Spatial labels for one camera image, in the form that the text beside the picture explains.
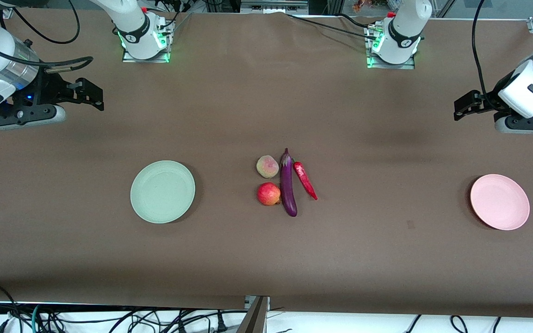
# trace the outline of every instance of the brown table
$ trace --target brown table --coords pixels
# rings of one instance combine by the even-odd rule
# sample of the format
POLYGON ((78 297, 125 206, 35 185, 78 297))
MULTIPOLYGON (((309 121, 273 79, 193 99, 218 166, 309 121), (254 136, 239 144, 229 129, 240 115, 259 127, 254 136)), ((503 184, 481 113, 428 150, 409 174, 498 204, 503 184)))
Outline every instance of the brown table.
MULTIPOLYGON (((74 29, 68 11, 24 12, 53 38, 74 29)), ((452 118, 478 88, 470 21, 430 21, 406 71, 367 69, 361 38, 283 14, 193 15, 171 63, 121 63, 105 13, 80 18, 69 46, 8 23, 46 61, 93 55, 63 77, 95 82, 106 105, 0 131, 0 284, 15 298, 239 308, 271 295, 287 310, 533 316, 533 135, 497 133, 491 114, 452 118), (320 197, 296 181, 297 218, 254 198, 256 159, 285 147, 320 197), (157 160, 197 182, 177 223, 131 208, 133 178, 157 160), (522 228, 471 213, 486 173, 525 188, 522 228)), ((533 51, 522 21, 481 21, 477 43, 490 87, 533 51)))

